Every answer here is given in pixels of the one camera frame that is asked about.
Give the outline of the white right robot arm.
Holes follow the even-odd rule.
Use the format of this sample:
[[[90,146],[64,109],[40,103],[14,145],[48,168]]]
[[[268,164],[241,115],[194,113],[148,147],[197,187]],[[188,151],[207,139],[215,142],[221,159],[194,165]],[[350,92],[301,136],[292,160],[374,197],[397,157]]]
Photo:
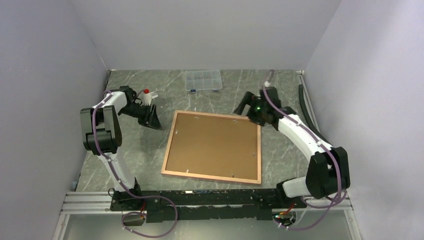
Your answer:
[[[321,199],[333,195],[340,200],[350,186],[347,151],[334,147],[313,132],[289,106],[282,106],[277,89],[265,86],[259,95],[247,91],[234,114],[241,115],[248,106],[248,119],[257,125],[266,124],[289,138],[308,161],[306,176],[277,184],[275,202],[288,207],[297,197],[312,196]]]

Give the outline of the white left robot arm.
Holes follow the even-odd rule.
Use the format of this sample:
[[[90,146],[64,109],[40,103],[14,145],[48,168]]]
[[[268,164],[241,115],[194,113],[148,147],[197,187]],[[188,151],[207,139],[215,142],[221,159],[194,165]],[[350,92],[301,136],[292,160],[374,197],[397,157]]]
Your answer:
[[[123,201],[130,210],[139,209],[144,197],[120,152],[123,135],[119,116],[127,115],[135,118],[142,127],[161,130],[157,106],[152,103],[157,96],[147,88],[136,92],[124,85],[105,90],[99,103],[80,111],[83,146],[106,166],[114,184],[113,200]]]

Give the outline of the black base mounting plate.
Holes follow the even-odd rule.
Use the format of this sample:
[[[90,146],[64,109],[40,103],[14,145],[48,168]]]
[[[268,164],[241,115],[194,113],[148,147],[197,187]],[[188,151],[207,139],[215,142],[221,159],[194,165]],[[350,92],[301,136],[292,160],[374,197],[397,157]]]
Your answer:
[[[304,209],[300,197],[286,198],[274,188],[219,190],[142,190],[142,199],[113,200],[113,212],[146,212],[148,223],[163,221],[244,219],[271,220],[278,211]]]

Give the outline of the clear plastic compartment box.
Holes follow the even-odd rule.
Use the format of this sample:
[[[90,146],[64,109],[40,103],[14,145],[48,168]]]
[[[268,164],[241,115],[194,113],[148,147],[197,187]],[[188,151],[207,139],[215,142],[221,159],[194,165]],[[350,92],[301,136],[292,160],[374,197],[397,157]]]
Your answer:
[[[198,91],[217,92],[223,88],[221,71],[214,70],[187,70],[184,72],[185,90],[190,93]]]

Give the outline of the aluminium rail frame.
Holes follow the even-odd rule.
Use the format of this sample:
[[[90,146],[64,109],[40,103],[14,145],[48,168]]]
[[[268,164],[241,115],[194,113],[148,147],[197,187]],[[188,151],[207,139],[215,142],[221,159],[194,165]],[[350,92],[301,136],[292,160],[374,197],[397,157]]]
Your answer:
[[[222,70],[223,89],[217,92],[185,90],[183,70],[114,70],[108,88],[129,85],[136,90],[148,88],[158,92],[154,100],[162,130],[141,127],[129,116],[120,117],[124,135],[122,152],[142,190],[153,196],[147,200],[147,223],[173,224],[174,218],[185,220],[244,219],[269,220],[273,213],[293,206],[299,211],[299,227],[306,225],[312,213],[325,211],[325,198],[310,200],[306,206],[299,199],[279,202],[276,184],[301,177],[307,172],[300,150],[272,127],[261,130],[262,183],[225,183],[162,175],[160,172],[171,123],[177,110],[213,114],[231,114],[246,91],[255,92],[263,82],[264,70]]]

